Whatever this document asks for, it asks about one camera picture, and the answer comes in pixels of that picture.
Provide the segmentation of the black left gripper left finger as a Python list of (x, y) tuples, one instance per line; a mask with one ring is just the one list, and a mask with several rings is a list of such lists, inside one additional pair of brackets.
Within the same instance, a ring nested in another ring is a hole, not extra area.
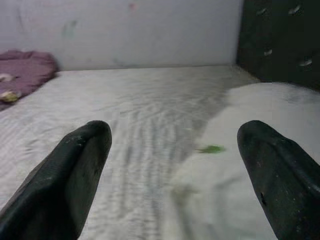
[(1, 209), (1, 239), (78, 239), (111, 145), (111, 128), (101, 120), (67, 134)]

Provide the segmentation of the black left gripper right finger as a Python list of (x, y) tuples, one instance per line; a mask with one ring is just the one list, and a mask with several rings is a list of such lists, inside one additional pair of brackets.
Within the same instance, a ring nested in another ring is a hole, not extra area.
[(259, 120), (237, 145), (256, 197), (279, 240), (320, 238), (320, 166), (295, 141)]

